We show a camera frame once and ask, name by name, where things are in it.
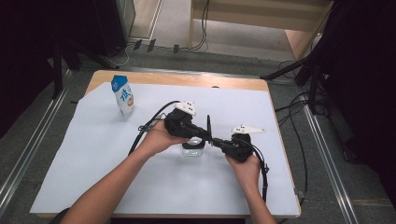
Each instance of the person's left hand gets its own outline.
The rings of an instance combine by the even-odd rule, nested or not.
[[[172,145],[186,143],[188,138],[174,137],[165,129],[163,120],[159,120],[147,133],[142,143],[136,150],[145,150],[150,157],[165,151]]]

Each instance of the white tabletop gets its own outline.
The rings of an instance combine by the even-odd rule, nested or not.
[[[267,205],[275,217],[297,217],[300,206],[268,91],[131,84],[134,113],[121,114],[110,83],[78,102],[64,141],[52,162],[31,213],[55,216],[70,207],[90,186],[127,155],[145,124],[170,101],[193,101],[192,122],[206,127],[210,115],[214,137],[230,140],[240,124],[264,128],[251,134],[268,163]],[[164,112],[169,113],[173,107]],[[184,157],[181,145],[151,158],[127,190],[114,216],[246,217],[245,197],[219,148],[206,144],[201,157]]]

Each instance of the table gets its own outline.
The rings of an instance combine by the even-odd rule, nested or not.
[[[135,98],[132,116],[120,113],[109,81],[125,75]],[[246,101],[238,101],[241,95]],[[231,137],[239,121],[264,126],[265,133],[252,134],[252,143],[262,150],[270,166],[267,203],[275,217],[301,214],[274,109],[264,80],[219,77],[189,73],[158,74],[97,71],[86,96],[67,129],[31,213],[54,217],[92,184],[108,173],[128,154],[137,127],[171,100],[191,99],[197,116],[193,123],[205,127],[210,114],[215,137]],[[254,99],[261,102],[257,105]],[[254,116],[253,105],[268,116]],[[230,111],[233,106],[244,110]],[[204,155],[183,157],[181,146],[173,146],[151,158],[127,190],[114,217],[248,217],[248,206],[224,155],[218,148],[205,146]]]
[[[333,1],[328,0],[210,0],[207,19],[285,29],[296,60],[300,60],[326,24]],[[192,20],[201,20],[206,0],[191,1]]]

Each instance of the white plastic part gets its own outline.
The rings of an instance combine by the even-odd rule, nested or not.
[[[265,133],[265,130],[260,129],[260,128],[253,128],[253,127],[249,127],[247,125],[241,124],[241,126],[233,128],[231,130],[231,132],[232,133]]]
[[[195,105],[194,102],[181,102],[181,103],[175,103],[174,104],[175,108],[184,111],[188,114],[191,115],[196,115],[197,112],[195,111]]]

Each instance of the metal strip on floor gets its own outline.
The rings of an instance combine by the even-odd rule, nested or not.
[[[305,95],[303,95],[302,98],[303,100],[308,100]],[[311,113],[307,105],[304,107],[304,112],[315,137],[315,141],[317,142],[320,156],[323,159],[324,166],[330,178],[330,182],[332,183],[332,189],[334,190],[335,197],[337,198],[344,219],[348,224],[357,224],[359,221],[355,214],[353,204],[349,199],[344,183],[338,174],[334,161],[332,160],[331,152],[320,129],[317,117]]]
[[[12,196],[15,193],[18,185],[21,183],[21,180],[26,173],[27,168],[29,167],[30,162],[32,161],[35,153],[37,152],[38,147],[41,144],[41,141],[46,134],[49,126],[52,123],[53,118],[55,117],[59,107],[64,100],[64,97],[67,93],[67,89],[72,78],[72,71],[67,70],[64,74],[64,88],[60,92],[58,98],[52,100],[49,103],[49,107],[47,108],[46,113],[43,118],[38,123],[35,128],[34,133],[32,134],[29,142],[24,148],[22,154],[18,158],[18,161],[15,163],[14,168],[11,173],[8,175],[7,180],[3,184],[0,189],[0,218],[3,216],[9,202],[12,199]]]

